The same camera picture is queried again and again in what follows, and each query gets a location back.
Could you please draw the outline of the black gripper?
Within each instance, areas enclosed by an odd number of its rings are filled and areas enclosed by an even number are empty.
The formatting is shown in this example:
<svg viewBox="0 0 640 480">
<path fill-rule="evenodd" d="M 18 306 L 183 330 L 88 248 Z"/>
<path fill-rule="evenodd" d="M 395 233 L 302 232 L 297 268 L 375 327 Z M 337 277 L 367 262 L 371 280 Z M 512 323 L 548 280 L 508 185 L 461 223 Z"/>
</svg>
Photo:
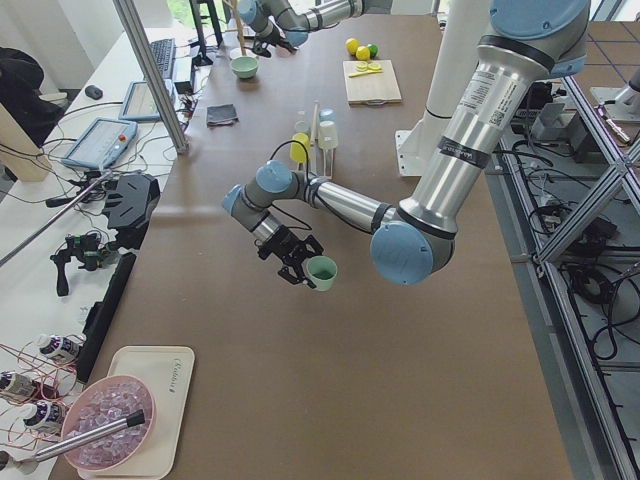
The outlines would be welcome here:
<svg viewBox="0 0 640 480">
<path fill-rule="evenodd" d="M 316 284 L 306 276 L 303 261 L 323 253 L 324 248 L 313 235 L 301 240 L 286 226 L 279 227 L 257 250 L 261 260 L 270 255 L 281 260 L 282 266 L 277 272 L 281 278 L 292 285 L 302 284 L 310 289 L 315 289 Z"/>
<path fill-rule="evenodd" d="M 287 48 L 288 42 L 278 27 L 269 25 L 269 31 L 257 33 L 254 37 L 252 52 L 258 56 L 270 56 L 270 46 Z"/>
</svg>

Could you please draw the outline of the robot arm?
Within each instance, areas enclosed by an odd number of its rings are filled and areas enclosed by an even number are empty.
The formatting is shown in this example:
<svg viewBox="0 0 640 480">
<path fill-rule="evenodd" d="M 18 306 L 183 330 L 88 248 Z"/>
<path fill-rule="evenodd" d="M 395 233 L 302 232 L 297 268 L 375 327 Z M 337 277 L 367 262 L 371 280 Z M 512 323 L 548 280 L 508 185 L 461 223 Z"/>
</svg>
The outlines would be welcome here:
<svg viewBox="0 0 640 480">
<path fill-rule="evenodd" d="M 583 68 L 589 8 L 586 1 L 492 1 L 485 7 L 466 49 L 476 63 L 469 84 L 414 192 L 397 206 L 270 160 L 227 193 L 224 209 L 257 238 L 262 258 L 281 260 L 280 274 L 291 284 L 310 283 L 311 261 L 322 249 L 271 214 L 271 205 L 286 199 L 326 209 L 368 233 L 372 261 L 387 280 L 424 280 L 451 259 L 457 213 L 529 87 Z"/>
<path fill-rule="evenodd" d="M 329 1 L 297 13 L 289 1 L 239 1 L 241 20 L 254 32 L 251 51 L 271 57 L 270 46 L 279 46 L 289 53 L 308 40 L 312 32 L 328 29 L 341 21 L 366 13 L 388 13 L 386 1 Z"/>
</svg>

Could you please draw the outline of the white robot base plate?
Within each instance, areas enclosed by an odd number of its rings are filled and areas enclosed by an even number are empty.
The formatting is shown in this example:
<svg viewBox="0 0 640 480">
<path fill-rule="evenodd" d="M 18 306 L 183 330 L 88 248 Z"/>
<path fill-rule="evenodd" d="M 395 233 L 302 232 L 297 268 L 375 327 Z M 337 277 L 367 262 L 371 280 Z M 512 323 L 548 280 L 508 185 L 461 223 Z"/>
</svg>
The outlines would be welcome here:
<svg viewBox="0 0 640 480">
<path fill-rule="evenodd" d="M 402 177 L 421 177 L 426 160 L 421 153 L 422 133 L 419 129 L 395 132 L 396 159 Z"/>
</svg>

